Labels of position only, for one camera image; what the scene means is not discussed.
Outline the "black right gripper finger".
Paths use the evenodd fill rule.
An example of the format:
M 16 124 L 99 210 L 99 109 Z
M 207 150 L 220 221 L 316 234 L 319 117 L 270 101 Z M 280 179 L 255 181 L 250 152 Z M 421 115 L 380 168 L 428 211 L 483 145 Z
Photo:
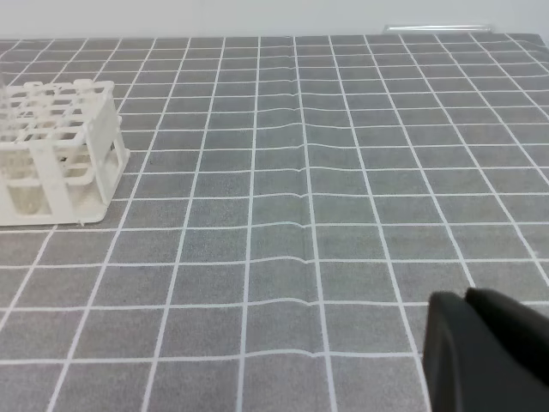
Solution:
M 434 411 L 548 409 L 548 319 L 495 290 L 431 295 L 422 364 Z

